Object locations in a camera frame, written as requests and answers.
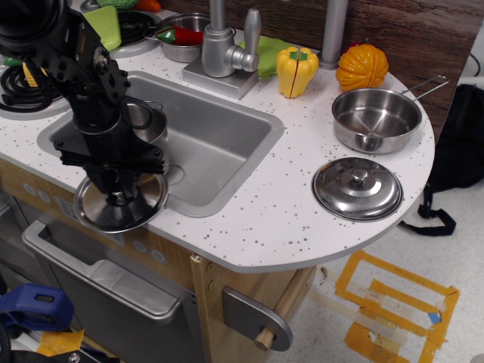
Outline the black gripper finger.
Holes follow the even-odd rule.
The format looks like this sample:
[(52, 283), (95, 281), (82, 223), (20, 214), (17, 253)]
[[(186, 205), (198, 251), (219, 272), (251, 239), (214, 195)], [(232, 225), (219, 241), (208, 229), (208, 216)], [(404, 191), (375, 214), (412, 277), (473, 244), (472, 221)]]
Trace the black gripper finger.
[(105, 200), (107, 203), (112, 202), (112, 194), (109, 190), (106, 190), (104, 186), (97, 186), (95, 183), (92, 183), (92, 187), (99, 193), (100, 198)]
[(132, 200), (138, 193), (138, 177), (122, 177), (121, 188), (126, 200)]

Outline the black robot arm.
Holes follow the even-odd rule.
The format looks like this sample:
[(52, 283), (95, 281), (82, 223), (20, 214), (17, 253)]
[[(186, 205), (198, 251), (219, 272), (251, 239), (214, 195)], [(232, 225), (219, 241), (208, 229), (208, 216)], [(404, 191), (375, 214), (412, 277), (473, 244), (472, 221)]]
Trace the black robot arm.
[(133, 201), (141, 174), (163, 173), (163, 152), (132, 128), (128, 73), (66, 1), (3, 1), (1, 53), (25, 62), (37, 83), (51, 83), (68, 101), (77, 133), (54, 147), (111, 203)]

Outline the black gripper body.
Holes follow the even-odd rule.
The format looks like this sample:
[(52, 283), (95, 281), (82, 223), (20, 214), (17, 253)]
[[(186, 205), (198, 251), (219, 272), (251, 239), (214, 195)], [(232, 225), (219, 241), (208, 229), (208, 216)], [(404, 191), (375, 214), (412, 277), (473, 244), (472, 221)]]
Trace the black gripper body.
[(54, 148), (61, 152), (61, 161), (69, 166), (81, 166), (89, 179), (109, 191), (122, 191), (122, 177), (143, 174), (162, 175), (166, 162), (162, 149), (139, 140), (124, 123), (97, 134), (75, 129), (56, 138)]

